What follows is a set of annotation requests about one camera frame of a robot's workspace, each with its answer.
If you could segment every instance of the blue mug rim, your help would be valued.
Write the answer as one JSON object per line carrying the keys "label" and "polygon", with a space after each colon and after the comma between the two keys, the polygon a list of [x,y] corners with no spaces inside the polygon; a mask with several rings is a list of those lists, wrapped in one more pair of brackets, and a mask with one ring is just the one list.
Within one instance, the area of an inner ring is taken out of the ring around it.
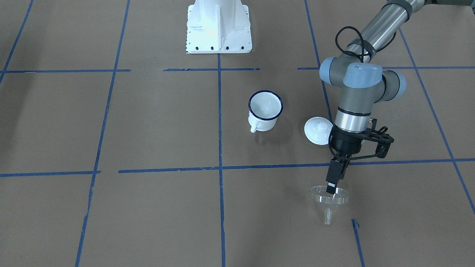
{"label": "blue mug rim", "polygon": [[[255,95],[257,95],[257,94],[259,94],[259,93],[271,93],[271,94],[277,96],[277,98],[278,98],[279,101],[280,101],[280,111],[279,111],[279,113],[278,113],[276,116],[274,116],[274,117],[272,117],[272,118],[270,118],[270,119],[261,118],[261,117],[257,116],[257,115],[252,111],[252,109],[251,109],[251,100],[252,100],[252,98],[253,98]],[[255,92],[255,93],[253,93],[253,95],[249,98],[249,102],[248,102],[247,106],[249,107],[249,111],[252,113],[252,115],[254,115],[254,117],[258,118],[259,120],[263,120],[263,121],[272,121],[273,119],[277,118],[277,117],[282,113],[282,111],[284,110],[284,104],[282,103],[282,99],[280,98],[280,96],[279,96],[278,94],[272,92],[272,91],[269,91],[269,90],[260,90],[260,91],[257,91],[257,92]]]}

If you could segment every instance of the white mug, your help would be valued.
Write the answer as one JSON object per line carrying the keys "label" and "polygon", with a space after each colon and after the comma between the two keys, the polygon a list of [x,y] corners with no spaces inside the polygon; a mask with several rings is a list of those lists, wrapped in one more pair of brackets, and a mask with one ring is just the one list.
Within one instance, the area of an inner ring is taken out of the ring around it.
{"label": "white mug", "polygon": [[249,99],[249,124],[251,133],[269,131],[274,127],[277,117],[282,113],[282,99],[274,92],[262,90]]}

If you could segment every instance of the black cable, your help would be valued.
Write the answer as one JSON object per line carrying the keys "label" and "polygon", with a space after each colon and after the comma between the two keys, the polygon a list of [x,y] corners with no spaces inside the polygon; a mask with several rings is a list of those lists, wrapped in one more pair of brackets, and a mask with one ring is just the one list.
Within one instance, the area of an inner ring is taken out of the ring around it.
{"label": "black cable", "polygon": [[338,156],[335,154],[335,152],[333,151],[333,148],[332,146],[330,145],[330,141],[332,139],[332,135],[330,135],[328,137],[328,148],[330,149],[330,152],[332,153],[333,157],[335,158],[338,158],[338,159],[342,159],[342,160],[347,160],[347,161],[354,161],[354,160],[364,160],[364,159],[370,159],[370,158],[374,158],[374,157],[377,157],[376,154],[374,155],[368,155],[368,156],[361,156],[361,157],[341,157],[341,156]]}
{"label": "black cable", "polygon": [[[356,54],[355,52],[352,52],[352,51],[345,51],[343,50],[343,48],[338,44],[338,37],[340,36],[340,34],[346,30],[346,29],[352,29],[356,32],[356,34],[358,34],[358,37],[360,38],[360,41],[361,41],[361,54]],[[385,44],[383,47],[381,47],[380,49],[377,49],[376,52],[381,52],[383,49],[385,49],[386,47],[388,47],[389,44],[391,44],[393,41],[394,41],[394,38],[396,38],[396,33],[394,33],[394,35],[392,36],[391,40],[389,40],[389,42],[387,44]],[[336,34],[335,36],[335,44],[336,44],[336,47],[342,52],[344,53],[345,55],[348,55],[348,56],[351,56],[351,57],[357,57],[362,63],[363,63],[363,59],[365,56],[371,56],[370,53],[364,53],[364,39],[363,39],[363,35],[360,33],[360,31],[358,31],[358,29],[356,29],[355,27],[352,27],[352,26],[346,26],[346,27],[343,27],[341,30],[338,31],[338,33]]]}
{"label": "black cable", "polygon": [[[346,29],[352,29],[354,30],[357,34],[358,34],[358,37],[360,38],[361,40],[361,54],[358,55],[356,54],[355,52],[351,52],[351,51],[345,51],[343,50],[342,47],[340,47],[340,45],[338,44],[338,37],[340,36],[340,34],[342,33],[342,31],[346,30]],[[336,34],[335,36],[335,44],[336,44],[336,47],[342,52],[344,53],[345,55],[348,55],[348,56],[351,56],[351,57],[357,57],[361,63],[363,63],[363,58],[365,56],[370,56],[370,53],[368,54],[365,54],[364,53],[364,43],[363,43],[363,35],[361,35],[360,31],[358,31],[358,29],[356,29],[355,27],[352,27],[352,26],[346,26],[346,27],[343,27],[340,31],[338,31],[338,33]]]}
{"label": "black cable", "polygon": [[[372,131],[374,134],[383,134],[388,131],[388,128],[386,126],[381,127],[378,131]],[[335,154],[333,151],[332,146],[330,145],[330,141],[332,139],[332,135],[328,137],[328,148],[330,149],[330,152],[332,153],[333,157],[342,159],[342,160],[347,160],[347,161],[354,161],[354,160],[363,160],[363,159],[370,159],[377,157],[377,154],[373,155],[367,155],[367,156],[360,156],[360,157],[341,157]]]}

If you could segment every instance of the light blue joint cap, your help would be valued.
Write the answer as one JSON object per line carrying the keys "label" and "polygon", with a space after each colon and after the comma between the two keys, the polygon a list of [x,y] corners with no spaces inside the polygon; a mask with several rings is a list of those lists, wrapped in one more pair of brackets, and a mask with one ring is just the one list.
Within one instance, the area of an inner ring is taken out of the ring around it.
{"label": "light blue joint cap", "polygon": [[368,88],[381,82],[383,68],[370,63],[351,63],[343,83],[351,88]]}
{"label": "light blue joint cap", "polygon": [[399,78],[399,91],[397,95],[393,98],[393,99],[396,99],[400,97],[406,91],[407,82],[404,75],[402,75],[400,72],[394,71],[394,73],[396,73],[396,75],[398,75],[398,78]]}
{"label": "light blue joint cap", "polygon": [[320,65],[320,79],[328,84],[332,84],[330,82],[330,66],[335,58],[336,57],[327,57]]}

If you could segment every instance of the metal cylinder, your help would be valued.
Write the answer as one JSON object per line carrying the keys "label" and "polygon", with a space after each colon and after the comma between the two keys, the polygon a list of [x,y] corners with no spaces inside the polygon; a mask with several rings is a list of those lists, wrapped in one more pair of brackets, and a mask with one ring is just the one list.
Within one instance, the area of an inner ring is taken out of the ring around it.
{"label": "metal cylinder", "polygon": [[412,6],[412,12],[419,11],[427,0],[406,0]]}
{"label": "metal cylinder", "polygon": [[357,116],[344,113],[338,110],[335,118],[335,125],[338,128],[351,133],[361,133],[366,130],[370,116]]}
{"label": "metal cylinder", "polygon": [[[391,40],[394,33],[407,20],[408,14],[406,10],[399,5],[387,5],[381,9],[376,17],[364,28],[361,35],[363,39],[368,41],[377,50],[383,47],[389,40]],[[347,47],[347,51],[361,54],[361,46],[351,44]],[[364,57],[364,62],[369,62],[370,56]]]}

